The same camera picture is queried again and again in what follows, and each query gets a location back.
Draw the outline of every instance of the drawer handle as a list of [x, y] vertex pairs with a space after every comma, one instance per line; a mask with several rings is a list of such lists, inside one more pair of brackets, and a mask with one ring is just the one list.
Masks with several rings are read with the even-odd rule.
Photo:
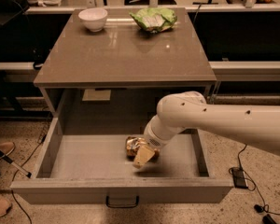
[[139, 204], [139, 196], [136, 196], [135, 203], [132, 204], [111, 204], [109, 196], [105, 197], [105, 205], [109, 208], [135, 208]]

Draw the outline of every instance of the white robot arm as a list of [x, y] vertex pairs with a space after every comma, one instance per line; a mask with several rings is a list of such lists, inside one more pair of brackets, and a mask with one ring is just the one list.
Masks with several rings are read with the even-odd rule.
[[195, 91], [163, 97], [145, 139], [161, 149], [186, 129], [201, 129], [280, 156], [280, 106], [208, 105]]

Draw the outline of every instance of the black cable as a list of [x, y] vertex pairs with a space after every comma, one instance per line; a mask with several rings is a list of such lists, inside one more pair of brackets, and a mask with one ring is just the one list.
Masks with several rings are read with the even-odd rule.
[[[266, 204], [266, 202], [265, 202], [265, 200], [264, 200], [262, 194], [261, 194], [260, 191], [259, 191], [259, 187], [257, 186], [256, 182], [252, 179], [252, 177], [251, 177], [251, 176], [246, 172], [246, 170], [243, 168], [243, 165], [242, 165], [242, 163], [241, 163], [240, 154], [241, 154], [242, 152], [245, 151], [246, 147], [247, 147], [247, 145], [245, 145], [245, 147], [238, 153], [238, 161], [239, 161], [238, 170], [243, 171], [243, 172], [245, 173], [245, 175], [248, 176], [248, 178], [245, 177], [245, 180], [251, 182], [251, 183], [254, 185], [254, 188], [252, 188], [252, 189], [248, 188], [248, 190], [249, 190], [249, 191], [254, 191], [254, 190], [256, 190], [256, 191], [258, 192], [260, 198], [262, 199], [263, 206], [260, 207], [260, 210], [259, 210], [259, 211], [260, 211], [260, 212], [265, 212], [265, 213], [267, 213], [267, 214], [272, 214], [272, 215], [280, 216], [280, 213], [275, 213], [275, 212], [271, 212], [271, 211], [270, 211], [270, 206], [269, 206], [268, 204]], [[236, 169], [236, 167], [230, 168], [229, 173], [230, 173], [231, 175], [232, 175], [232, 172], [231, 172], [232, 169]]]
[[196, 19], [197, 19], [197, 15], [198, 15], [198, 12], [200, 10], [200, 8], [202, 7], [203, 4], [199, 4], [198, 5], [198, 8], [196, 10], [196, 13], [195, 13], [195, 16], [194, 16], [194, 19], [193, 19], [193, 26], [195, 27], [195, 22], [196, 22]]

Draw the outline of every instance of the open drawer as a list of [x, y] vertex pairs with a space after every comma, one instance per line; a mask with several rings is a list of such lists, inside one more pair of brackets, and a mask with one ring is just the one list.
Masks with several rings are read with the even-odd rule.
[[199, 130], [177, 135], [142, 169], [127, 157], [127, 137], [141, 136], [163, 95], [116, 90], [97, 104], [82, 102], [79, 89], [64, 90], [32, 178], [11, 188], [32, 204], [219, 203], [233, 184], [215, 179]]

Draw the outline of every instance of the speckled floor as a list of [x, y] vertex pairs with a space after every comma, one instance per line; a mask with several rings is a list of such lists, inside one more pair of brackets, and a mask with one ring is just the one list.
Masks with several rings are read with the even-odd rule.
[[[280, 105], [278, 98], [273, 102]], [[262, 99], [246, 98], [218, 98], [217, 103], [271, 104]], [[15, 142], [16, 149], [10, 158], [18, 164], [22, 164], [38, 146], [39, 135], [46, 125], [44, 120], [0, 120], [0, 142]], [[238, 166], [237, 155], [244, 145], [211, 133], [205, 133], [205, 137], [209, 160], [216, 178], [231, 180], [229, 168]], [[26, 170], [33, 170], [40, 148], [24, 165]], [[248, 147], [242, 153], [241, 161], [245, 170], [258, 184], [259, 191], [270, 206], [270, 211], [280, 213], [280, 157]], [[16, 169], [6, 162], [0, 161], [0, 172], [0, 194], [9, 198], [13, 204], [10, 212], [4, 217], [0, 217], [0, 223], [28, 224], [28, 217], [20, 210], [10, 193], [9, 186]], [[16, 178], [26, 177], [17, 174]], [[139, 204], [133, 209], [110, 209], [104, 204], [30, 205], [17, 194], [15, 196], [34, 224], [260, 224], [264, 216], [264, 214], [256, 213], [253, 208], [255, 204], [262, 204], [259, 194], [246, 189], [232, 189], [221, 203]], [[276, 223], [280, 224], [279, 216], [273, 215], [272, 217]]]

